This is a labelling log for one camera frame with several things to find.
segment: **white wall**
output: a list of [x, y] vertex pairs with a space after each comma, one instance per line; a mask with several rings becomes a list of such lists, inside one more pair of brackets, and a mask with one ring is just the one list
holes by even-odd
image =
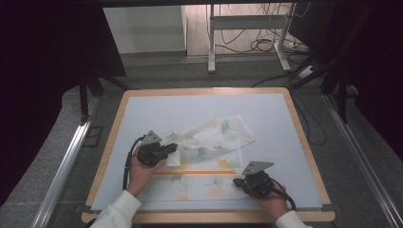
[[119, 53], [186, 50], [184, 7], [105, 8]]

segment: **metal frame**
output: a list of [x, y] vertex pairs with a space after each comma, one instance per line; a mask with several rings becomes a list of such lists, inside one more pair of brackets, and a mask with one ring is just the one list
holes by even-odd
[[57, 170], [57, 173], [50, 185], [50, 188], [42, 201], [41, 207], [39, 208], [35, 219], [30, 227], [39, 228], [46, 227], [48, 225], [49, 219], [53, 213], [54, 207], [60, 197], [60, 194], [65, 187], [68, 175], [70, 174], [71, 168], [75, 162], [77, 154], [81, 148], [84, 137], [88, 131], [91, 124], [93, 116], [95, 114], [96, 107], [100, 101], [99, 97], [92, 98], [89, 104], [89, 116], [86, 123], [79, 125], [74, 137], [67, 149], [67, 152], [62, 160], [62, 163]]
[[276, 53], [285, 72], [291, 68], [284, 55], [283, 45], [291, 23], [295, 3], [285, 15], [243, 15], [243, 16], [214, 16], [214, 5], [210, 5], [210, 42], [208, 51], [208, 72], [216, 72], [216, 53], [214, 42], [215, 30], [231, 29], [281, 29], [278, 42], [274, 43]]
[[388, 190], [385, 188], [385, 186], [375, 173], [364, 151], [362, 151], [359, 143], [356, 141], [353, 132], [350, 130], [350, 127], [346, 123], [344, 123], [341, 117], [338, 115], [337, 105], [335, 103], [333, 95], [323, 95], [323, 99], [325, 100], [326, 105], [328, 105], [329, 109], [331, 110], [341, 134], [343, 135], [346, 143], [349, 145], [350, 150], [355, 157], [356, 163], [361, 169], [361, 172], [367, 180], [367, 183], [370, 185], [372, 191], [374, 192], [374, 195], [383, 212], [385, 213], [386, 218], [391, 224], [391, 227], [403, 227], [402, 217], [397, 211], [397, 208], [391, 196], [389, 195]]

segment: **black curtain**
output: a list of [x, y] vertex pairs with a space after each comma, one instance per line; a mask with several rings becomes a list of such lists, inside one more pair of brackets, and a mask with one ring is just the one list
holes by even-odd
[[94, 71], [125, 76], [102, 8], [18, 2], [0, 9], [1, 204], [47, 138], [63, 94]]
[[355, 104], [403, 160], [402, 1], [377, 1], [348, 56]]

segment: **table leg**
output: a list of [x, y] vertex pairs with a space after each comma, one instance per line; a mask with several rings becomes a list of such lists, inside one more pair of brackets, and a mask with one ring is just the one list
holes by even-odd
[[216, 45], [214, 43], [214, 5], [210, 5], [210, 43], [208, 50], [208, 72], [216, 72]]
[[287, 58], [284, 55], [284, 50], [282, 47], [284, 45], [284, 40], [285, 40], [285, 36], [287, 35], [288, 28], [290, 27], [291, 18], [293, 17], [294, 5], [295, 5], [295, 3], [293, 3], [291, 5], [290, 10], [286, 14], [285, 21], [284, 21], [284, 24], [283, 24], [283, 27], [281, 30], [281, 35], [279, 37], [278, 42], [274, 43], [275, 50], [278, 55], [279, 61], [281, 63], [282, 69], [285, 72], [290, 72], [291, 68], [290, 68], [290, 65], [288, 64]]

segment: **white sleeve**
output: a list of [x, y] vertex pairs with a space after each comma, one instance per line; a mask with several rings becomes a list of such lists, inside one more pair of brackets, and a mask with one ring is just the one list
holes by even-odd
[[141, 205], [135, 197], [124, 190], [112, 205], [108, 205], [101, 212], [91, 228], [129, 228], [134, 214]]
[[276, 220], [278, 228], [312, 228], [305, 225], [296, 211], [289, 211]]

